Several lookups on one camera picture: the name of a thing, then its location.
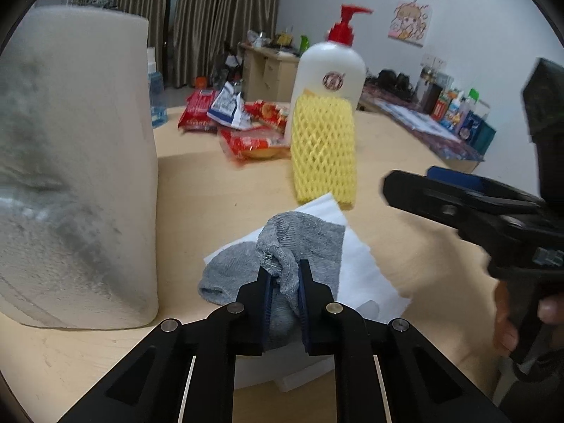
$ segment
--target hand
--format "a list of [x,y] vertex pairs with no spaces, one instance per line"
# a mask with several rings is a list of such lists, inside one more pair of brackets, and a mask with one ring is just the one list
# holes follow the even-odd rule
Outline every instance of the hand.
[[[507,283],[500,281],[493,293],[497,313],[493,331],[496,351],[502,356],[508,356],[519,342],[519,334],[515,326],[509,321],[509,292]],[[564,293],[547,297],[539,302],[538,316],[547,324],[564,323]]]

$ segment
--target red snack package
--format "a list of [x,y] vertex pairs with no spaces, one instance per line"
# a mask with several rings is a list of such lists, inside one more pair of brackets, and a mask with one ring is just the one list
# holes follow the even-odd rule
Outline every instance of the red snack package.
[[281,134],[286,130],[288,109],[283,106],[259,100],[255,103],[245,104],[245,111],[255,120],[262,122]]
[[251,130],[219,130],[219,144],[228,156],[239,161],[270,159],[288,152],[284,136],[267,127]]
[[184,131],[216,132],[217,123],[207,112],[218,95],[218,91],[196,90],[188,97],[188,105],[180,116],[178,128]]

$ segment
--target bolt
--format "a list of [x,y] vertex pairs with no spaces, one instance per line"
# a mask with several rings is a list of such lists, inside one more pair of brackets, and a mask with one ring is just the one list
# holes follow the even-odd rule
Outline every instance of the bolt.
[[241,313],[244,309],[245,309],[245,306],[243,304],[241,304],[241,302],[231,302],[227,306],[227,311],[229,313],[233,313],[233,315],[236,315],[237,313]]
[[338,302],[330,302],[325,306],[325,310],[327,310],[329,313],[337,315],[338,313],[341,313],[343,311],[343,306]]
[[454,205],[443,205],[441,212],[448,216],[456,215],[456,207]]
[[173,332],[173,330],[176,330],[176,328],[178,327],[178,321],[171,319],[168,320],[164,320],[161,323],[161,329],[164,332]]
[[399,332],[405,332],[406,330],[410,329],[409,322],[404,320],[403,318],[396,318],[391,322],[391,326]]
[[509,224],[511,224],[512,226],[518,227],[519,229],[525,227],[525,223],[523,221],[519,221],[516,217],[503,215],[501,218],[504,219]]

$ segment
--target gray sock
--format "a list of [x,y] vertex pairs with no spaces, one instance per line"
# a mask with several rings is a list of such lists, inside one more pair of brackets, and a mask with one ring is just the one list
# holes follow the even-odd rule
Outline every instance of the gray sock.
[[272,217],[257,243],[232,245],[204,269],[198,292],[218,305],[235,301],[239,288],[257,279],[262,267],[276,280],[272,293],[268,349],[300,337],[298,320],[298,264],[308,259],[315,281],[337,296],[345,227],[315,216],[289,212]]

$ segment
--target white lotion bottle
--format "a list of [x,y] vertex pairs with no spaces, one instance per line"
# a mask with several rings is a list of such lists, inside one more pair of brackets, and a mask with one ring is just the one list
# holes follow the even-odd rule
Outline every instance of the white lotion bottle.
[[355,13],[372,14],[372,9],[342,5],[341,21],[329,31],[326,42],[314,44],[300,59],[295,76],[292,102],[284,139],[292,139],[292,116],[295,101],[305,90],[320,96],[345,98],[356,109],[364,81],[366,65],[362,57],[351,48],[353,28],[349,25]]

